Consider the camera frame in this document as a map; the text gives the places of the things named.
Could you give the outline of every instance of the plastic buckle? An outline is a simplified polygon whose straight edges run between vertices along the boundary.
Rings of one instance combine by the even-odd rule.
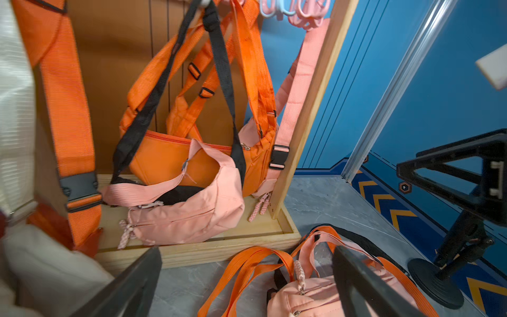
[[[204,96],[204,95],[202,94],[202,92],[203,92],[204,90],[205,90],[205,91],[207,91],[207,92],[209,92],[209,93],[210,93],[211,95],[213,95],[213,96],[215,95],[215,92],[214,92],[214,91],[212,91],[211,89],[208,89],[208,88],[206,88],[206,87],[202,87],[202,88],[201,88],[201,91],[199,92],[199,97],[204,98],[204,99],[211,98],[211,97],[206,97],[206,96]]]
[[[60,187],[65,196],[67,196],[67,203],[73,201],[79,201],[84,198],[100,195],[97,191],[98,182],[95,172],[82,173],[63,177],[60,179]],[[80,205],[77,208],[68,210],[68,212],[77,212],[80,210],[89,209],[93,206],[100,205],[102,199],[94,201],[90,204]]]
[[[195,69],[195,71],[199,74],[197,77],[194,75],[194,72],[190,70],[190,66],[193,67],[193,69]],[[201,78],[201,71],[197,68],[197,66],[194,64],[194,63],[190,63],[189,66],[187,67],[190,75],[192,75],[192,77],[195,79],[195,80],[199,80],[199,78]]]
[[[290,148],[285,145],[275,144],[273,151],[271,151],[271,162],[269,163],[270,169],[283,170],[285,168],[285,161],[288,157]]]

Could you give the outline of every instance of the strap adjuster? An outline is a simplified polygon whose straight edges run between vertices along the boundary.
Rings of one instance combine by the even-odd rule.
[[[197,76],[194,75],[194,72],[190,69],[190,66],[192,66],[192,68],[198,73]],[[194,63],[190,63],[189,66],[187,67],[190,75],[192,75],[192,77],[195,79],[195,80],[199,80],[199,78],[201,78],[201,71],[197,68],[197,66],[194,64]]]
[[[285,145],[275,144],[273,151],[271,151],[271,162],[269,163],[270,169],[283,170],[285,168],[285,161],[288,157],[290,148]]]
[[[209,92],[209,93],[211,94],[211,96],[210,96],[210,97],[206,97],[205,95],[203,95],[203,94],[202,94],[202,93],[203,93],[203,91],[207,91],[207,92]],[[209,98],[211,98],[211,97],[212,97],[212,96],[214,96],[214,95],[215,95],[215,92],[214,92],[214,91],[212,91],[212,90],[211,90],[211,89],[209,89],[209,88],[206,88],[206,87],[202,87],[202,88],[201,88],[201,91],[199,92],[199,97],[204,98],[204,99],[209,99]]]
[[[86,210],[102,203],[101,194],[97,191],[98,182],[95,172],[63,177],[60,179],[60,187],[64,195],[67,196],[67,211],[69,213]]]

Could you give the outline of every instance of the marble floor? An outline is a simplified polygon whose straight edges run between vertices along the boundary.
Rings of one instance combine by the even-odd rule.
[[[339,177],[294,178],[285,199],[301,235],[317,224],[331,223],[373,241],[405,268],[421,254],[374,210],[350,185]],[[315,253],[321,276],[331,275],[330,252],[321,244]],[[222,276],[227,262],[216,262],[173,269],[160,273],[150,317],[196,316]],[[232,284],[213,303],[208,316],[221,316],[229,302]],[[273,274],[259,276],[243,293],[238,317],[266,316],[266,291],[275,287]],[[484,316],[465,298],[459,310],[444,308],[429,299],[440,317]]]

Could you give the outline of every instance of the orange backpack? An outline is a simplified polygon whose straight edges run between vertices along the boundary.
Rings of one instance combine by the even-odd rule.
[[[226,42],[226,49],[231,63],[238,59],[248,101],[257,124],[253,137],[257,142],[244,144],[242,147],[210,145],[233,158],[244,154],[245,166],[237,166],[244,176],[243,196],[257,190],[264,180],[276,134],[276,104],[271,77],[264,59],[260,31],[257,24],[259,4],[247,1],[242,7],[237,0],[231,1],[231,12],[222,20],[222,34],[225,34],[230,23],[233,33]],[[158,106],[166,82],[182,66],[192,49],[204,34],[201,16],[200,22],[187,32],[187,38],[174,58],[172,70],[166,69],[171,52],[175,49],[176,37],[173,37],[152,59],[128,93],[128,108],[120,123],[122,139],[114,154],[114,174],[112,183],[123,182],[119,177],[121,171],[130,165],[131,171],[146,185],[158,184],[175,178],[189,151],[190,141],[196,138],[202,141],[195,121],[202,111],[207,99],[213,97],[219,85],[216,69],[213,68],[201,88],[199,96],[188,106],[183,94],[200,78],[201,73],[211,63],[211,45],[208,40],[196,58],[189,65],[189,76],[175,101],[167,118],[167,134],[148,131],[148,126]],[[234,109],[229,109],[234,120]],[[238,137],[233,127],[234,138]],[[202,151],[197,153],[188,166],[189,177],[181,185],[197,188],[207,187],[218,172],[217,163]]]

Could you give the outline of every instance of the blue wall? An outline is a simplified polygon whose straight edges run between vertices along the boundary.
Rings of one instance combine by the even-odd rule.
[[[394,183],[394,165],[414,158],[419,151],[507,127],[507,89],[496,91],[475,66],[476,60],[505,43],[506,1],[460,0],[373,146],[372,154],[390,166],[390,172],[371,172],[386,182],[393,178]],[[456,165],[480,172],[480,163],[480,159],[470,159]],[[442,174],[431,177],[462,191],[473,188]],[[407,198],[420,200],[416,192]],[[449,229],[460,210],[453,205],[455,211],[448,210],[447,205],[436,201],[421,209]],[[503,256],[507,230],[487,226],[497,244],[485,258],[507,273]]]
[[[360,0],[299,168],[330,168],[354,148],[431,0]]]

